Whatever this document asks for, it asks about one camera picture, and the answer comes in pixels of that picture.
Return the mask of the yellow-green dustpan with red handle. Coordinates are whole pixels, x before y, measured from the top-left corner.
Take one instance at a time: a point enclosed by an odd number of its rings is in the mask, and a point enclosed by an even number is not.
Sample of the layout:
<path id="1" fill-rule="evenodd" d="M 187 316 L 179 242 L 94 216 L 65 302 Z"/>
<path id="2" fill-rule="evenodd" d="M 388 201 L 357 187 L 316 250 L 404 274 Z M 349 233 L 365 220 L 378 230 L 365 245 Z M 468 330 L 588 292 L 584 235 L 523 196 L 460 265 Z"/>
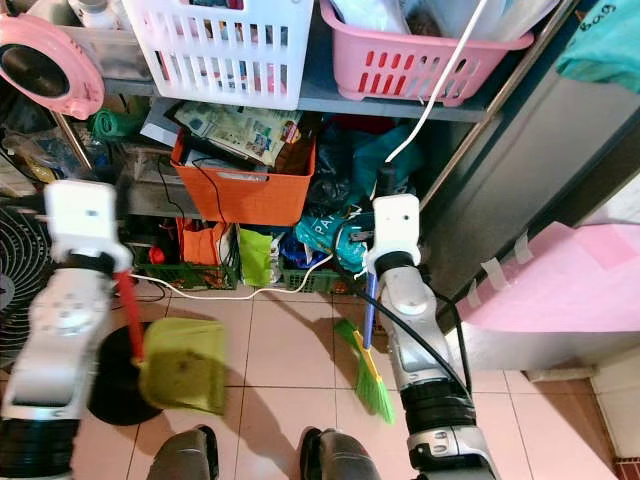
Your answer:
<path id="1" fill-rule="evenodd" d="M 223 415 L 227 379 L 227 332 L 211 319 L 161 317 L 143 323 L 131 274 L 115 274 L 131 342 L 131 362 L 140 370 L 138 390 L 157 410 Z"/>

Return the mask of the black floor fan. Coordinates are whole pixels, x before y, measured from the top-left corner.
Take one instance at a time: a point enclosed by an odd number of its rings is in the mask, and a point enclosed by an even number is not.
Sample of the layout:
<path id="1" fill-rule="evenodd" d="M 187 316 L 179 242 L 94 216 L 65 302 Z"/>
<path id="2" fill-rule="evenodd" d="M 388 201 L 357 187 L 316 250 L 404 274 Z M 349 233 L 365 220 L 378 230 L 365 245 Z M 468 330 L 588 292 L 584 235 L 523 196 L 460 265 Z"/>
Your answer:
<path id="1" fill-rule="evenodd" d="M 49 283 L 61 262 L 52 260 L 44 201 L 12 198 L 1 209 L 1 367 L 8 372 L 29 334 L 29 306 Z M 97 355 L 97 371 L 84 417 L 116 426 L 142 424 L 160 411 L 142 398 L 138 371 L 131 362 L 131 342 L 120 319 L 116 280 L 111 293 L 109 332 Z"/>

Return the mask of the teal plastic bag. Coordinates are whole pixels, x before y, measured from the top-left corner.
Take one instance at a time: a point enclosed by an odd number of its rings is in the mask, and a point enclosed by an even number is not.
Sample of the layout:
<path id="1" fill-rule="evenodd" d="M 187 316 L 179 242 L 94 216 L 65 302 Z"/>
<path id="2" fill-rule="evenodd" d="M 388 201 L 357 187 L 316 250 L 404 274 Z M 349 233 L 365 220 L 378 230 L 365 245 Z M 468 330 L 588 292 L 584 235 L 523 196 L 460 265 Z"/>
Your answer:
<path id="1" fill-rule="evenodd" d="M 348 269 L 348 228 L 355 225 L 372 225 L 371 216 L 361 214 L 349 218 L 344 214 L 303 215 L 294 227 L 294 236 L 312 251 L 335 253 L 338 264 L 344 270 L 358 274 L 365 269 Z"/>

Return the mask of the grey metal shelf rack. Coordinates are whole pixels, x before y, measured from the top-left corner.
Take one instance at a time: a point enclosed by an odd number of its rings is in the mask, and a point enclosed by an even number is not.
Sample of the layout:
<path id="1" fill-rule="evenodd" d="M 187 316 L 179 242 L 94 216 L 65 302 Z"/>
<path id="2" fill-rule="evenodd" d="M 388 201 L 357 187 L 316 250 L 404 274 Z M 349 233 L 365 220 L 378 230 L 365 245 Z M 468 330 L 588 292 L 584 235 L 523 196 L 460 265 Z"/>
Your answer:
<path id="1" fill-rule="evenodd" d="M 495 56 L 494 72 L 490 78 L 481 81 L 472 76 L 467 81 L 457 79 L 454 86 L 476 86 L 477 92 L 471 99 L 457 105 L 436 105 L 431 109 L 430 118 L 440 122 L 461 122 L 479 124 L 485 119 L 497 122 L 500 118 L 498 109 L 500 93 L 515 91 L 518 79 L 517 72 L 526 63 L 538 58 L 545 46 L 545 38 L 549 38 L 559 27 L 562 27 L 567 15 L 564 3 L 577 6 L 576 0 L 556 0 L 554 8 L 544 15 L 544 20 L 536 24 L 529 35 L 512 44 L 488 45 L 488 49 L 502 54 Z M 317 3 L 314 18 L 308 28 L 308 49 L 305 68 L 300 83 L 300 101 L 297 108 L 312 113 L 353 114 L 365 116 L 389 116 L 389 118 L 417 118 L 425 109 L 425 95 L 430 92 L 430 84 L 425 79 L 404 79 L 404 83 L 394 79 L 390 84 L 393 92 L 401 91 L 401 97 L 379 97 L 372 93 L 362 93 L 360 97 L 346 96 L 340 90 L 335 74 L 335 58 L 337 47 L 334 41 L 334 28 L 326 23 L 326 6 Z M 123 29 L 86 29 L 79 26 L 61 26 L 67 35 L 77 42 L 84 54 L 95 60 L 101 49 L 114 52 L 141 54 L 140 45 L 131 32 Z M 197 218 L 197 209 L 188 193 L 179 192 L 180 182 L 175 175 L 161 179 L 155 173 L 141 174 L 138 186 L 131 195 L 131 211 L 136 215 L 156 216 L 156 218 L 178 218 L 188 216 Z"/>

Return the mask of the light green bag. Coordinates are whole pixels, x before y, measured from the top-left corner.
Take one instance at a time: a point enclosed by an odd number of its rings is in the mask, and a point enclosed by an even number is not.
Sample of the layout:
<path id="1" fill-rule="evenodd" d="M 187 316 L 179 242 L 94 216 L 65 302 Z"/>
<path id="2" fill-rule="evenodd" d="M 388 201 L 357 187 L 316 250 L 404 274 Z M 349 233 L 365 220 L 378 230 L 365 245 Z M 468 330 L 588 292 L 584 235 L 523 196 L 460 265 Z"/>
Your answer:
<path id="1" fill-rule="evenodd" d="M 244 284 L 266 287 L 274 283 L 271 268 L 271 242 L 268 234 L 246 228 L 238 229 L 239 261 Z"/>

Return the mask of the pink plastic basket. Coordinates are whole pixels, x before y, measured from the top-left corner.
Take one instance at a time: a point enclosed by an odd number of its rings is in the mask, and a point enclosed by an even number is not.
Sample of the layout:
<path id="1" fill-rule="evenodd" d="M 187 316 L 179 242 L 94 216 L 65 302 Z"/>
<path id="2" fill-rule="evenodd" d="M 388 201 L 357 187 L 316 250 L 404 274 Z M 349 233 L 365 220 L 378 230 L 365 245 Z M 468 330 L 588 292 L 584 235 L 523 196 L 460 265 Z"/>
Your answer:
<path id="1" fill-rule="evenodd" d="M 511 42 L 471 38 L 451 70 L 445 69 L 456 38 L 361 29 L 343 23 L 329 0 L 319 0 L 321 18 L 333 31 L 333 76 L 340 95 L 352 100 L 429 100 L 444 79 L 435 100 L 456 108 L 484 86 L 508 52 L 525 50 L 535 40 L 526 35 Z"/>

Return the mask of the orange plastic basket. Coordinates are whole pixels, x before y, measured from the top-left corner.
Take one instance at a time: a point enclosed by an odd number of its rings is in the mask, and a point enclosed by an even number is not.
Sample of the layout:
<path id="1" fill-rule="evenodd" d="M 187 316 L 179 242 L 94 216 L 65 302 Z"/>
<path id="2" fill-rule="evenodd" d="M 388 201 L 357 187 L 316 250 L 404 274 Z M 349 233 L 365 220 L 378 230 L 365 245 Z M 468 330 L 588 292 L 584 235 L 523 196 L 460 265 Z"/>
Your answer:
<path id="1" fill-rule="evenodd" d="M 187 166 L 184 160 L 189 152 L 188 132 L 182 131 L 170 165 L 202 218 L 264 227 L 293 227 L 301 219 L 316 170 L 315 140 L 302 140 L 285 155 L 288 160 L 305 160 L 306 170 L 301 175 Z"/>

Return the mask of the printed newspaper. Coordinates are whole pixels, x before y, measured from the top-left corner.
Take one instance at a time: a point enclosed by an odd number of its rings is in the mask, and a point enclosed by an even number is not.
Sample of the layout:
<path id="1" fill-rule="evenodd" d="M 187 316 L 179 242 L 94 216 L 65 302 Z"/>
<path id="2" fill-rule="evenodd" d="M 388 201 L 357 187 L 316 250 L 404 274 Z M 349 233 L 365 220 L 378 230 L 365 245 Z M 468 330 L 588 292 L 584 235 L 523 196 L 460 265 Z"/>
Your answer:
<path id="1" fill-rule="evenodd" d="M 184 101 L 168 116 L 205 151 L 220 150 L 273 168 L 283 148 L 300 140 L 302 111 Z"/>

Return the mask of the small orange bag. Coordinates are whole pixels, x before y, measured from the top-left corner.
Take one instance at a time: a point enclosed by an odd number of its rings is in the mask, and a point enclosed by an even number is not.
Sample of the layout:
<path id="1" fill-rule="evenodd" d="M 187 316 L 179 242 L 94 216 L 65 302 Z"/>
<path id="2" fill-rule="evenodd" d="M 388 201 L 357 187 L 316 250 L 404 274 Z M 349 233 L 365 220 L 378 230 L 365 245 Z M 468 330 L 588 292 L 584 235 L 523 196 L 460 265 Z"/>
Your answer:
<path id="1" fill-rule="evenodd" d="M 223 265 L 221 243 L 227 236 L 227 224 L 187 218 L 175 219 L 178 225 L 180 256 L 196 265 Z"/>

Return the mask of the pink sheet covered furniture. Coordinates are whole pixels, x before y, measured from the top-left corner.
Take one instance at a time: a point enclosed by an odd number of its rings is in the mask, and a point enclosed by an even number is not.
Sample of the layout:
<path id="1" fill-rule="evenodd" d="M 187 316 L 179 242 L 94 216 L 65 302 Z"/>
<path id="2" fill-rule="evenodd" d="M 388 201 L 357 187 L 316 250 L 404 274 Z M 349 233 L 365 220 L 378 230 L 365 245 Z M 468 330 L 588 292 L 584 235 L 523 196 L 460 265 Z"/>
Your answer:
<path id="1" fill-rule="evenodd" d="M 575 369 L 640 346 L 640 224 L 553 223 L 457 303 L 477 369 Z"/>

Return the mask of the grey robot right leg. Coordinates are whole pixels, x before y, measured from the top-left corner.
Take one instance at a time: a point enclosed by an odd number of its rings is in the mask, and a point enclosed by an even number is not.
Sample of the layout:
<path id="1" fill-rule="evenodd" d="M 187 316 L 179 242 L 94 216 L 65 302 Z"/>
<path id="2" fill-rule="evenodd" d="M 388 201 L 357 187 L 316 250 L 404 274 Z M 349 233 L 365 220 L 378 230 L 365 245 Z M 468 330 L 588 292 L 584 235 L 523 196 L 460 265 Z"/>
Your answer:
<path id="1" fill-rule="evenodd" d="M 300 451 L 302 480 L 381 480 L 364 445 L 335 429 L 308 428 Z"/>

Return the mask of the grey robot leg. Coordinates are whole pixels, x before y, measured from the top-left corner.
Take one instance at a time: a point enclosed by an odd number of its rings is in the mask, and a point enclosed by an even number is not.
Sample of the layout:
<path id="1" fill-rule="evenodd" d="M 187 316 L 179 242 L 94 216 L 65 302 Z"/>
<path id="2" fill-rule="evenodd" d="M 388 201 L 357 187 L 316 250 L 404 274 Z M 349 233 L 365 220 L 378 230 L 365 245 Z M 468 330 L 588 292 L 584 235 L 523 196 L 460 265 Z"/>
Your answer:
<path id="1" fill-rule="evenodd" d="M 308 428 L 300 451 L 302 480 L 381 480 L 364 445 L 335 429 Z"/>
<path id="2" fill-rule="evenodd" d="M 219 472 L 215 431 L 201 425 L 166 440 L 146 480 L 218 480 Z"/>

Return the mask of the teal cloth bag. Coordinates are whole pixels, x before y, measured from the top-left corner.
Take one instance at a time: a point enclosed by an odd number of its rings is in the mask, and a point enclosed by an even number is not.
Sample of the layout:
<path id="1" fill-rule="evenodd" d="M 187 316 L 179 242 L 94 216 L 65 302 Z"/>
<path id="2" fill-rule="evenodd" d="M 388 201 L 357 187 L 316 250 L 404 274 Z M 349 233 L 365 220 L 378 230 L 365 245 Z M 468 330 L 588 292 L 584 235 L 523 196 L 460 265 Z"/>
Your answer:
<path id="1" fill-rule="evenodd" d="M 640 95 L 640 0 L 596 0 L 554 68 L 573 81 Z"/>

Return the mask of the grey robot left leg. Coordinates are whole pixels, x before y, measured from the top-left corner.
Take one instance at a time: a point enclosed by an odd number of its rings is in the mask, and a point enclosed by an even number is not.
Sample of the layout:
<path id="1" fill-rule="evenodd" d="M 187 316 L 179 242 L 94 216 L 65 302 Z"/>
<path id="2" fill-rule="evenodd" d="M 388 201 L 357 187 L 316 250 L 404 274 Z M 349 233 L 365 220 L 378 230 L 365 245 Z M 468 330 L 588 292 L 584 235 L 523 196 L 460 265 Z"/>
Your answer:
<path id="1" fill-rule="evenodd" d="M 201 425 L 166 440 L 146 480 L 218 480 L 219 472 L 215 431 Z"/>

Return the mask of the pink round small fan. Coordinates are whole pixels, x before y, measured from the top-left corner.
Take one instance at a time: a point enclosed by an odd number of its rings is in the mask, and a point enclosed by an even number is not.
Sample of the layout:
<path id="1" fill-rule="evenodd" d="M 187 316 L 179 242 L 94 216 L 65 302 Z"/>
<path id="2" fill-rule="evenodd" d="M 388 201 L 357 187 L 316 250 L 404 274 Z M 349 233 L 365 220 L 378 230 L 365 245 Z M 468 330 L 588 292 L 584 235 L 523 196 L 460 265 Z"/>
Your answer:
<path id="1" fill-rule="evenodd" d="M 42 108 L 86 120 L 105 99 L 96 65 L 81 46 L 36 15 L 0 15 L 1 77 Z"/>

